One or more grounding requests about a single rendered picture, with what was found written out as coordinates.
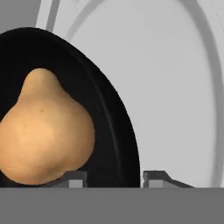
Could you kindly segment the tan butternut squash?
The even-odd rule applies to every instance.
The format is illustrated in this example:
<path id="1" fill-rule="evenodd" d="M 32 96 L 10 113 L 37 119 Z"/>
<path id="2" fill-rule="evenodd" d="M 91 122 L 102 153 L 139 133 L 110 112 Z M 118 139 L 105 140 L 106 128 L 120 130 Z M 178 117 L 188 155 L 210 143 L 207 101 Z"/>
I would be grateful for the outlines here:
<path id="1" fill-rule="evenodd" d="M 16 104 L 0 122 L 0 171 L 16 183 L 42 185 L 81 168 L 94 147 L 87 110 L 51 71 L 30 71 Z"/>

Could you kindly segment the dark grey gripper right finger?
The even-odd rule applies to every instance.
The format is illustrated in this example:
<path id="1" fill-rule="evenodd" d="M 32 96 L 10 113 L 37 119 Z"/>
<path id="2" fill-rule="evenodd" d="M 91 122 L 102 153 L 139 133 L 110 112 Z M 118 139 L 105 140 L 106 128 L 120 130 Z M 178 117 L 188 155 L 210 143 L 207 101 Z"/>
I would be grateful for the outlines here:
<path id="1" fill-rule="evenodd" d="M 144 171 L 143 188 L 192 188 L 191 185 L 172 179 L 166 171 Z"/>

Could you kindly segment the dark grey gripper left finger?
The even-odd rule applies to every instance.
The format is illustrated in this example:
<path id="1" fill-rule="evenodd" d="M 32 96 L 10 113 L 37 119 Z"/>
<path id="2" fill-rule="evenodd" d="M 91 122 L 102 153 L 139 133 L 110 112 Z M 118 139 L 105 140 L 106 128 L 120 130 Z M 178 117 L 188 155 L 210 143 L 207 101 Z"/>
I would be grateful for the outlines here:
<path id="1" fill-rule="evenodd" d="M 44 187 L 85 188 L 88 186 L 88 174 L 85 171 L 67 171 L 61 178 L 44 185 Z"/>

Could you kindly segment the black bowl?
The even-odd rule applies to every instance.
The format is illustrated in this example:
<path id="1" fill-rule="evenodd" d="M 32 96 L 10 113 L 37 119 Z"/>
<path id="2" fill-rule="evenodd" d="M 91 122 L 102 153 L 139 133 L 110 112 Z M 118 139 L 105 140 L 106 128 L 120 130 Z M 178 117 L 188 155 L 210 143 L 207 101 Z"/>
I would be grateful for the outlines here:
<path id="1" fill-rule="evenodd" d="M 46 68 L 93 117 L 94 152 L 80 168 L 89 187 L 139 187 L 137 140 L 108 78 L 75 46 L 49 31 L 23 27 L 0 34 L 0 120 L 14 106 L 26 75 Z"/>

